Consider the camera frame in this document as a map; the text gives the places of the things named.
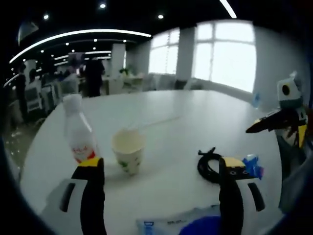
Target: white pillar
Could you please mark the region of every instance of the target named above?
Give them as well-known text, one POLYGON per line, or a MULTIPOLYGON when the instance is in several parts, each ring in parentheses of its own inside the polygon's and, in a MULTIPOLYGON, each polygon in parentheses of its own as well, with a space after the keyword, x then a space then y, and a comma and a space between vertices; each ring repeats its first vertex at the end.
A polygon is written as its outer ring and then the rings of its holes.
POLYGON ((29 72, 32 70, 32 69, 36 69, 36 60, 27 60, 25 63, 25 70, 24 70, 24 75, 25 75, 25 78, 26 78, 26 84, 29 84, 29 72))
POLYGON ((192 61, 195 45, 195 27, 180 30, 176 76, 187 81, 192 75, 192 61))
POLYGON ((102 60, 102 64, 106 71, 105 76, 111 76, 111 60, 108 60, 108 59, 102 60))
POLYGON ((117 78, 123 68, 125 44, 113 44, 111 58, 111 78, 117 78))

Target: blue packet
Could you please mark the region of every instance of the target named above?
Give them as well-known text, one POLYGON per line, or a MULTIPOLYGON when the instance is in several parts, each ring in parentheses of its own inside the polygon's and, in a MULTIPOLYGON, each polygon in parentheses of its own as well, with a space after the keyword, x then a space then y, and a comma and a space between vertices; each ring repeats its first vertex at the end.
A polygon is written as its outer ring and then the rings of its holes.
POLYGON ((221 212, 219 205, 208 208, 194 208, 166 218, 138 219, 136 225, 139 235, 218 235, 221 212))
POLYGON ((258 165, 259 156, 256 154, 247 155, 242 162, 246 165, 246 171, 250 176, 262 180, 264 168, 258 165))

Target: black cable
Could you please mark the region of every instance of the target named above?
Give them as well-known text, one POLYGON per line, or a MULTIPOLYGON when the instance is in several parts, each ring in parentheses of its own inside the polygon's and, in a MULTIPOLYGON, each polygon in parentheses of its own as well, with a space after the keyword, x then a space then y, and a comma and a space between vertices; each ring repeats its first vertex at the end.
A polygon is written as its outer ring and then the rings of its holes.
POLYGON ((198 152, 198 155, 202 156, 198 161, 198 172, 199 174, 207 181, 210 181, 215 184, 220 183, 220 174, 214 171, 208 164, 210 160, 216 160, 219 161, 222 157, 220 154, 213 153, 215 150, 215 147, 212 148, 207 153, 202 153, 200 150, 198 152))

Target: person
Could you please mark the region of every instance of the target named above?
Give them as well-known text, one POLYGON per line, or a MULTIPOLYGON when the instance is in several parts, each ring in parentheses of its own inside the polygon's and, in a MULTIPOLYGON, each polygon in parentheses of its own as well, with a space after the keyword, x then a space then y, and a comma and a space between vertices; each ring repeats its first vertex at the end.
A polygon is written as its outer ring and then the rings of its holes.
POLYGON ((100 87, 102 86, 102 75, 105 68, 101 60, 91 59, 86 64, 85 75, 89 97, 100 96, 100 87))
POLYGON ((24 122, 27 123, 27 103, 25 98, 26 77, 24 75, 25 69, 26 66, 24 63, 22 63, 18 68, 19 76, 16 78, 16 95, 19 100, 22 118, 24 122))
POLYGON ((26 85, 26 90, 29 90, 31 88, 36 88, 37 92, 40 93, 41 92, 41 82, 40 80, 36 80, 36 70, 32 69, 29 72, 29 84, 26 85))

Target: bottle label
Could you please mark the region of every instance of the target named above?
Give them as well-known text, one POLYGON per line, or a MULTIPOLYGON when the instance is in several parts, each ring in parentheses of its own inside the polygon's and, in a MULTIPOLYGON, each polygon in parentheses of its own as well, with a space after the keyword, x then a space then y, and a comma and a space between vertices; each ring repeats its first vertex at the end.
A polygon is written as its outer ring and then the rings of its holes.
POLYGON ((81 145, 72 148, 74 158, 78 163, 95 157, 95 151, 91 145, 81 145))

